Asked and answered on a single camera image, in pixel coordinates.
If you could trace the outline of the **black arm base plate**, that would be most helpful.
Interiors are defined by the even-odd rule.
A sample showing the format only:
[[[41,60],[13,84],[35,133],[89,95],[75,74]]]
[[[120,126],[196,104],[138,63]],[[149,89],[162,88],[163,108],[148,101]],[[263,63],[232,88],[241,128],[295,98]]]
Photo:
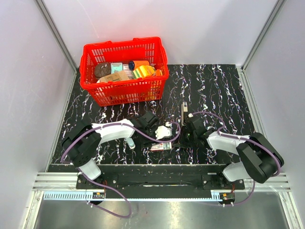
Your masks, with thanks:
[[[115,189],[127,187],[192,187],[203,190],[244,190],[242,179],[230,182],[225,165],[102,165],[94,182]]]

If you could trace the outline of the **grey metal stapler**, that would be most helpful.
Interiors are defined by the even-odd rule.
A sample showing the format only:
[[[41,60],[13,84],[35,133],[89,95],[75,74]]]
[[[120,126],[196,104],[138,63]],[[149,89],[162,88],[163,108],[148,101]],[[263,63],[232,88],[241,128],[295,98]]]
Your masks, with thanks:
[[[182,102],[182,113],[181,113],[181,125],[184,126],[185,125],[185,119],[188,116],[188,104],[187,102],[183,101]]]

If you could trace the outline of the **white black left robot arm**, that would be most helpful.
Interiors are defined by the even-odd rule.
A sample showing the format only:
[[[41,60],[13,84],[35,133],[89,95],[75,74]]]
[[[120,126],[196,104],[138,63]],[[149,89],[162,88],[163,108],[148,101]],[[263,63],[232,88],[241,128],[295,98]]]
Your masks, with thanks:
[[[103,177],[94,157],[97,148],[106,142],[124,139],[130,149],[138,144],[135,137],[140,137],[138,129],[150,138],[155,138],[156,124],[159,119],[148,111],[142,116],[122,119],[118,122],[95,124],[84,121],[78,124],[66,136],[61,146],[64,150],[62,163],[74,165],[87,177],[87,184],[96,189],[102,186]]]

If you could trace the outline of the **light blue stapler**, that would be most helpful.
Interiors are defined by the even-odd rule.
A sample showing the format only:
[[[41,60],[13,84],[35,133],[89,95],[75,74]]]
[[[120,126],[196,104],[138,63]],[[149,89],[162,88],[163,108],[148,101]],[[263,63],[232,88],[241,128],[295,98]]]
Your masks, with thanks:
[[[135,143],[134,143],[132,138],[125,138],[125,141],[128,144],[130,149],[134,149],[135,148]]]

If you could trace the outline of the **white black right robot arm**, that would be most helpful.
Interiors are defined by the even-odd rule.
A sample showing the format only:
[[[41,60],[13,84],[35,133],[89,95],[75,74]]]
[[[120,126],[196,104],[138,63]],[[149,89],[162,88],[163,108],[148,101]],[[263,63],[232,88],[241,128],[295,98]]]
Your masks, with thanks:
[[[284,160],[277,150],[261,133],[253,135],[225,134],[214,129],[206,129],[199,117],[184,119],[180,144],[185,147],[205,147],[222,150],[240,157],[240,162],[226,166],[217,176],[220,188],[229,188],[234,181],[251,178],[263,184],[272,176],[277,176]]]

